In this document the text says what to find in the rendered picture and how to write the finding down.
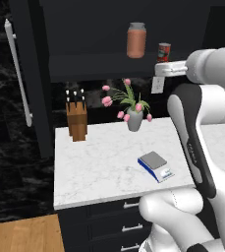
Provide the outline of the brown jar with grey lid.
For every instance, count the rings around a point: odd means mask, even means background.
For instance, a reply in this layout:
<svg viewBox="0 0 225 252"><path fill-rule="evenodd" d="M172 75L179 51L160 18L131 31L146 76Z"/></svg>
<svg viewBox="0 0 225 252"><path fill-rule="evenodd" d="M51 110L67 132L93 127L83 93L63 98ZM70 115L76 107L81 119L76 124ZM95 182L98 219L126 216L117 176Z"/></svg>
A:
<svg viewBox="0 0 225 252"><path fill-rule="evenodd" d="M130 58L142 58L146 41L145 23L130 23L127 35L127 55Z"/></svg>

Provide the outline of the grey vase with pink tulips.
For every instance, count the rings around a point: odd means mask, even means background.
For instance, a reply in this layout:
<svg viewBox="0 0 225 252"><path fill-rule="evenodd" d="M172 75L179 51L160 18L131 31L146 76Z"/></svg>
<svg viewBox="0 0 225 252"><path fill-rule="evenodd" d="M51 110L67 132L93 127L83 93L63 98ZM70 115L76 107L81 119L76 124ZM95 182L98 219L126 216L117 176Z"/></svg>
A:
<svg viewBox="0 0 225 252"><path fill-rule="evenodd" d="M124 110L118 112L117 118L124 120L130 131L138 132L145 111L147 111L146 120L148 122L152 120L150 105L141 99L141 94L139 94L139 98L135 98L130 79L123 79L123 84L126 89L124 92L111 88L109 85L104 85L102 89L105 92L113 91L114 94L105 96L101 102L105 107L111 106L114 101L119 101L122 105L126 105Z"/></svg>

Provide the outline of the white wall outlet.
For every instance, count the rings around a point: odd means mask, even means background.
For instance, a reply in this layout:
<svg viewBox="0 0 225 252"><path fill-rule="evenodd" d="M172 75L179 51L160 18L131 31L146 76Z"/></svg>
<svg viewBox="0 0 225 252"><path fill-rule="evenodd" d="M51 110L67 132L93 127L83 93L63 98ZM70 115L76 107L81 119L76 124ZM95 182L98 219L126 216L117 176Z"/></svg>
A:
<svg viewBox="0 0 225 252"><path fill-rule="evenodd" d="M164 89L165 78L164 77L153 77L151 92L153 94L162 94Z"/></svg>

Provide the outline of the blue and white digital scale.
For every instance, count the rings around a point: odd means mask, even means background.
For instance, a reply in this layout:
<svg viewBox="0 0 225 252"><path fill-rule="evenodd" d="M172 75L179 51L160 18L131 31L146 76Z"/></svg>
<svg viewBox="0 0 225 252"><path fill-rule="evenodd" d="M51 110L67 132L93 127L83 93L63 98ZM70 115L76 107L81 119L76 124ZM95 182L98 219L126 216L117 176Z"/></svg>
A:
<svg viewBox="0 0 225 252"><path fill-rule="evenodd" d="M168 162L156 152L150 152L138 158L141 165L158 183L172 177L175 173Z"/></svg>

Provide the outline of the dark drawer front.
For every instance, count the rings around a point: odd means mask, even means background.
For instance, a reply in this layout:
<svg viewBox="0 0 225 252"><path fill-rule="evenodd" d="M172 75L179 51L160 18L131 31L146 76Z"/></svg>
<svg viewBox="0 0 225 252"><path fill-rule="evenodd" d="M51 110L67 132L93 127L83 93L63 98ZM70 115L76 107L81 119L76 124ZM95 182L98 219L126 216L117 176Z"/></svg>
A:
<svg viewBox="0 0 225 252"><path fill-rule="evenodd" d="M96 219L101 217L107 217L110 215L122 214L127 211L137 210L139 207L124 209L123 205L127 202L128 204L131 203L139 203L140 198L128 198L118 201L111 201L99 204L89 205L86 209L86 215L89 219Z"/></svg>
<svg viewBox="0 0 225 252"><path fill-rule="evenodd" d="M139 215L117 216L105 219L98 219L90 224L90 239L96 240L105 236L129 233L122 232L122 227L136 226L142 224L143 228L150 226L150 223Z"/></svg>
<svg viewBox="0 0 225 252"><path fill-rule="evenodd" d="M101 242L94 243L91 252L121 252L121 247L134 246L136 243L141 247L144 239L136 240L130 239L107 239Z"/></svg>

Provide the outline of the dark wall cabinet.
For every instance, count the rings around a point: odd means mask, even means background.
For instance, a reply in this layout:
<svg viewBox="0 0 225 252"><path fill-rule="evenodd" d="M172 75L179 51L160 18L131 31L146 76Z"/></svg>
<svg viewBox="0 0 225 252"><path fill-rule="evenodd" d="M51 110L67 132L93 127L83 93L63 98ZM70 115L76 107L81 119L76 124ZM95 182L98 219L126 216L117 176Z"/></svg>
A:
<svg viewBox="0 0 225 252"><path fill-rule="evenodd" d="M39 0L52 82L151 77L158 44L170 59L225 47L225 0ZM130 23L145 23L142 58L127 55Z"/></svg>

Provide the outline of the red canned food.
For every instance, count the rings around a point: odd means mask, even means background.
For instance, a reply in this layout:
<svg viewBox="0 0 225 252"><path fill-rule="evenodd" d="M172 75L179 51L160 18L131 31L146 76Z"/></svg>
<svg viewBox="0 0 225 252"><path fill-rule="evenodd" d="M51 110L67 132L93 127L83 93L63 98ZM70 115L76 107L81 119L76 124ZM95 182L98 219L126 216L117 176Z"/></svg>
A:
<svg viewBox="0 0 225 252"><path fill-rule="evenodd" d="M157 61L158 62L167 62L169 60L171 44L170 43L159 43L158 44L158 53L157 53Z"/></svg>

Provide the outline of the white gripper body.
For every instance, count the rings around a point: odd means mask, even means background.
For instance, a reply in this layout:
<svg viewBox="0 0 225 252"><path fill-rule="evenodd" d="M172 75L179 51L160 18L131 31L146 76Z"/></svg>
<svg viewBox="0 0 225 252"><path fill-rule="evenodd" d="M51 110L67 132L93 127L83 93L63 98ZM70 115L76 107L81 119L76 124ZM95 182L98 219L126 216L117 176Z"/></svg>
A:
<svg viewBox="0 0 225 252"><path fill-rule="evenodd" d="M179 61L157 63L154 67L155 75L157 77L175 77L178 75L175 69L179 66Z"/></svg>

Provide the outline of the dark cabinet door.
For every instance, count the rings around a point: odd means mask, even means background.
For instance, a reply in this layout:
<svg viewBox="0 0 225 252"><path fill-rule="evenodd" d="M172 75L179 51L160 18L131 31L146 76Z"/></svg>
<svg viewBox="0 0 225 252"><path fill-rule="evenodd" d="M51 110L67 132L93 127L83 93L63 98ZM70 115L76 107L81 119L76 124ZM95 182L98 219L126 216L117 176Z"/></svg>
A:
<svg viewBox="0 0 225 252"><path fill-rule="evenodd" d="M9 0L40 155L54 155L49 50L39 0Z"/></svg>

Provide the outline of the wooden knife block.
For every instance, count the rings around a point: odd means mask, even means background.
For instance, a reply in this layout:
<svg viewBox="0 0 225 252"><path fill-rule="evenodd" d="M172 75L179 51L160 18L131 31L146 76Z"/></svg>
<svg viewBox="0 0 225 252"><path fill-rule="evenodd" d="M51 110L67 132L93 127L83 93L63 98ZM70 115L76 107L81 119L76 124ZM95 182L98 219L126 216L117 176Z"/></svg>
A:
<svg viewBox="0 0 225 252"><path fill-rule="evenodd" d="M87 110L84 97L84 90L81 90L81 97L78 92L70 93L66 90L66 112L69 128L69 136L74 142L84 141L87 135Z"/></svg>

